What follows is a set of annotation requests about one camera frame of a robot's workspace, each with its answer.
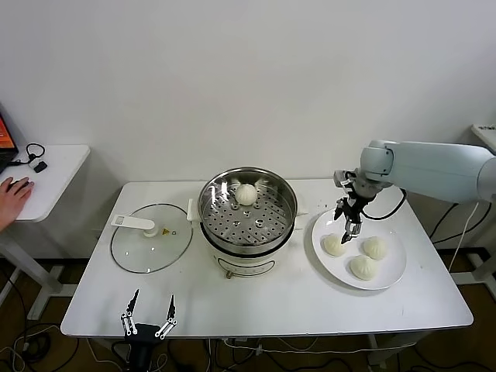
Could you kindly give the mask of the person's bare hand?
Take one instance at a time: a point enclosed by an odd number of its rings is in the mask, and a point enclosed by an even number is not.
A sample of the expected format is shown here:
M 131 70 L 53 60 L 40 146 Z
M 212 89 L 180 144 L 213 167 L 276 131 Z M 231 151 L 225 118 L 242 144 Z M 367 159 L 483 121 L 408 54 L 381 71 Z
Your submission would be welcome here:
M 8 177 L 1 183 L 1 231 L 17 220 L 27 200 L 32 194 L 33 186 L 34 183 L 28 177 L 21 178 L 17 181 L 14 181 L 12 177 Z

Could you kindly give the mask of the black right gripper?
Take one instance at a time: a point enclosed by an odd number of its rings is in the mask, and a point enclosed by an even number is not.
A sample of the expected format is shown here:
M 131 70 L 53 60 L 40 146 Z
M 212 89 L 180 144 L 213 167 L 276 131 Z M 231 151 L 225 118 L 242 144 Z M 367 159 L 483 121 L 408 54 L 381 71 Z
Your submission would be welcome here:
M 359 196 L 355 191 L 351 191 L 345 198 L 336 202 L 334 220 L 337 220 L 342 214 L 346 216 L 345 232 L 341 239 L 342 244 L 359 236 L 362 226 L 360 214 L 373 200 L 374 198 L 365 198 Z

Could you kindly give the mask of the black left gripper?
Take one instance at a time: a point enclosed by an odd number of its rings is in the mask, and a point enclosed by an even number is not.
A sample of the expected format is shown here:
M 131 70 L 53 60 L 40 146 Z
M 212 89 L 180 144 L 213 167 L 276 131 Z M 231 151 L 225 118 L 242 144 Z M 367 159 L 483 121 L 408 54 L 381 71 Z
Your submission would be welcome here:
M 171 295 L 166 322 L 159 327 L 143 323 L 135 323 L 133 311 L 136 306 L 140 290 L 136 289 L 132 299 L 129 301 L 126 310 L 121 314 L 121 322 L 124 336 L 128 342 L 161 342 L 162 339 L 177 325 L 176 307 L 174 294 Z

